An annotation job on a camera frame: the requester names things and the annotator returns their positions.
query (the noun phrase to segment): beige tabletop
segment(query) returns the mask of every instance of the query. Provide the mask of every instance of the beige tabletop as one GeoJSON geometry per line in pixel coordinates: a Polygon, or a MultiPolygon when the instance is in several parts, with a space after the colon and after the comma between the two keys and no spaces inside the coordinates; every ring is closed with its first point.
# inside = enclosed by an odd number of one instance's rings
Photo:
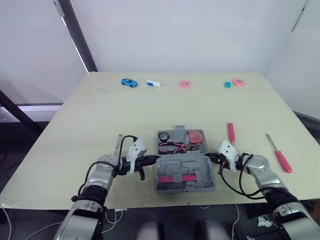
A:
{"type": "MultiPolygon", "coordinates": [[[[320,147],[292,110],[259,73],[109,73],[93,72],[63,104],[38,138],[0,195],[5,208],[69,209],[71,196],[83,183],[89,165],[113,154],[118,134],[141,138],[156,154],[157,131],[202,129],[209,152],[228,139],[227,123],[234,123],[240,153],[265,156],[290,192],[299,199],[320,198],[320,147]],[[131,78],[138,87],[120,84],[131,78]],[[235,78],[245,86],[225,88],[235,78]],[[163,83],[156,88],[146,80],[163,83]],[[191,81],[190,89],[179,81],[191,81]],[[269,133],[288,159],[293,173],[279,165],[265,133],[269,133]]],[[[124,154],[130,145],[124,144],[124,154]]],[[[137,173],[117,176],[105,205],[108,208],[253,203],[231,191],[212,164],[217,188],[212,192],[157,194],[154,166],[145,167],[145,180],[137,173]]],[[[239,173],[224,171],[238,188],[239,173]]],[[[257,190],[252,176],[244,174],[244,190],[257,190]]]]}

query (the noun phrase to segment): floor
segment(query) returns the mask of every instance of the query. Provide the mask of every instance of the floor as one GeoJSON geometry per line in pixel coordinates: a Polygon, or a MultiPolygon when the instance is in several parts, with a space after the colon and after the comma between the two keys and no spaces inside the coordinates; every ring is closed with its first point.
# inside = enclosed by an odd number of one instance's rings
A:
{"type": "MultiPolygon", "coordinates": [[[[3,190],[19,163],[36,140],[36,137],[21,125],[0,124],[0,192],[3,190]],[[9,132],[10,139],[4,137],[4,132],[9,132]]],[[[238,205],[240,217],[235,225],[235,233],[242,235],[241,240],[247,240],[247,236],[255,240],[283,240],[279,235],[279,229],[275,226],[258,227],[257,219],[248,219],[246,205],[238,205]]],[[[11,224],[11,240],[25,240],[30,234],[43,227],[63,221],[67,211],[45,211],[7,209],[11,224]]],[[[114,220],[114,211],[109,209],[107,215],[111,221],[114,220]]],[[[181,207],[155,207],[155,208],[133,208],[123,213],[122,219],[115,227],[103,234],[105,240],[135,240],[140,227],[150,219],[158,219],[164,224],[166,240],[192,240],[194,223],[203,218],[210,218],[220,222],[231,235],[232,224],[237,219],[238,212],[235,205],[212,205],[207,209],[199,206],[181,207]]],[[[49,227],[34,236],[31,240],[53,239],[59,225],[49,227]]],[[[104,221],[103,229],[109,229],[112,224],[104,221]]],[[[9,225],[0,209],[0,240],[8,239],[9,225]]]]}

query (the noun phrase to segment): white wall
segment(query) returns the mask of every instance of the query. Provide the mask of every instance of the white wall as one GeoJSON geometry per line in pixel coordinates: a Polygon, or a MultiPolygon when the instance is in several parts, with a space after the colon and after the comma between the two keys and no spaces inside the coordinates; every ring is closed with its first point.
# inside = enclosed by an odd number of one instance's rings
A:
{"type": "Polygon", "coordinates": [[[72,0],[99,71],[266,74],[305,0],[72,0]]]}
{"type": "Polygon", "coordinates": [[[309,0],[267,79],[294,110],[320,119],[320,1],[309,0]]]}
{"type": "Polygon", "coordinates": [[[61,103],[85,74],[52,0],[1,1],[0,90],[14,103],[61,103]]]}

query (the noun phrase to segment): pink-handled pliers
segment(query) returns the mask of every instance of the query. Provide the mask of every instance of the pink-handled pliers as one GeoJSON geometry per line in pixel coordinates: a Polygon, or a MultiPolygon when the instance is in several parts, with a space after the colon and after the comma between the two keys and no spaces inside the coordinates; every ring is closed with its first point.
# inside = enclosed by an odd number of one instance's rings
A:
{"type": "Polygon", "coordinates": [[[173,151],[159,150],[158,153],[161,155],[164,155],[164,154],[184,154],[184,153],[186,153],[186,151],[194,151],[194,150],[199,149],[199,145],[197,145],[197,144],[184,144],[183,142],[173,142],[173,141],[161,142],[158,145],[160,147],[165,147],[165,146],[178,147],[177,149],[175,149],[173,151]]]}

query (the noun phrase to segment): small blue block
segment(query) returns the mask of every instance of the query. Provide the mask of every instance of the small blue block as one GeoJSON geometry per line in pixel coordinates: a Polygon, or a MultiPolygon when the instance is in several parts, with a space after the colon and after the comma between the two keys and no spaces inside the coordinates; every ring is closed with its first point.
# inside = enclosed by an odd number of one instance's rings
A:
{"type": "Polygon", "coordinates": [[[226,82],[224,83],[224,87],[225,87],[225,88],[231,88],[231,82],[226,81],[226,82]]]}

